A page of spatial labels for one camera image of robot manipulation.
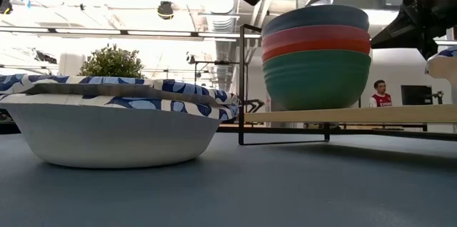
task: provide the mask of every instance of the stacked bowls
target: stacked bowls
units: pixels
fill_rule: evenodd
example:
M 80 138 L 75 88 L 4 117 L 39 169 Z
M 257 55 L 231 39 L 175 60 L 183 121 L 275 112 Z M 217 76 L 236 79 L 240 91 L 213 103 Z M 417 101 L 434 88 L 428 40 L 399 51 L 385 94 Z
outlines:
M 270 97 L 284 110 L 340 109 L 357 102 L 371 64 L 368 16 L 350 6 L 290 11 L 262 31 Z

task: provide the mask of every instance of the beam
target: beam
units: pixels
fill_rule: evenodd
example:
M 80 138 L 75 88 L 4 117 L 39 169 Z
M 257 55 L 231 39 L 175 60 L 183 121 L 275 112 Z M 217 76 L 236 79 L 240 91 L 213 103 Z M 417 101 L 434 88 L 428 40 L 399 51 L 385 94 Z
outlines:
M 247 122 L 457 123 L 457 104 L 246 113 Z

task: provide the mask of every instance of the blue bowl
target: blue bowl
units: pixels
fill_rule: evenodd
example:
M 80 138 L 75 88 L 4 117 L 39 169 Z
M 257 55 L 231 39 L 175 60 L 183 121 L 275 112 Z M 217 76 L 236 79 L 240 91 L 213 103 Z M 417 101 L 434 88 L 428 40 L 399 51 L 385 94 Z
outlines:
M 262 30 L 262 38 L 278 31 L 314 25 L 353 26 L 368 31 L 368 15 L 352 6 L 321 5 L 296 9 L 271 20 Z

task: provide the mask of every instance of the red and white shirt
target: red and white shirt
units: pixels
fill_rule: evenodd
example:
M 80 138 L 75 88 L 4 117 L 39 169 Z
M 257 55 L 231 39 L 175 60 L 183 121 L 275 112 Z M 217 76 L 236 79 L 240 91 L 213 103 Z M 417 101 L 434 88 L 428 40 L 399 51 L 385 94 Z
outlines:
M 391 95 L 389 94 L 374 94 L 370 98 L 370 107 L 383 107 L 383 106 L 392 106 Z

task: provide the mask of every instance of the black metal rack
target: black metal rack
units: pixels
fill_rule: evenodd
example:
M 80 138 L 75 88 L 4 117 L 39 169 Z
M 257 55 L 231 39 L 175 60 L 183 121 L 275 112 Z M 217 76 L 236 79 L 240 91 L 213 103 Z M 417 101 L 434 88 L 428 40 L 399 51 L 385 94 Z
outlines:
M 292 129 L 292 128 L 249 128 L 246 131 L 245 122 L 244 122 L 244 106 L 245 99 L 245 68 L 248 67 L 246 64 L 245 58 L 245 33 L 246 30 L 252 30 L 258 33 L 262 32 L 262 29 L 252 25 L 244 24 L 240 27 L 240 74 L 238 77 L 239 82 L 239 97 L 241 100 L 240 111 L 238 115 L 238 144 L 242 146 L 252 146 L 252 145 L 271 145 L 271 144 L 288 144 L 288 143 L 315 143 L 315 142 L 328 142 L 330 141 L 330 134 L 338 135 L 360 135 L 360 134 L 369 134 L 369 135 L 380 135 L 380 136 L 398 136 L 405 138 L 424 138 L 424 139 L 436 139 L 443 141 L 457 141 L 457 134 L 454 133 L 429 133 L 426 132 L 426 125 L 423 127 L 425 132 L 412 132 L 412 131 L 391 131 L 391 130 L 331 130 L 330 123 L 323 123 L 323 129 Z M 233 128 L 219 128 L 220 132 L 232 132 Z M 245 143 L 244 134 L 245 133 L 296 133 L 296 134 L 323 134 L 323 140 L 320 141 L 284 141 L 284 142 L 273 142 L 273 143 Z

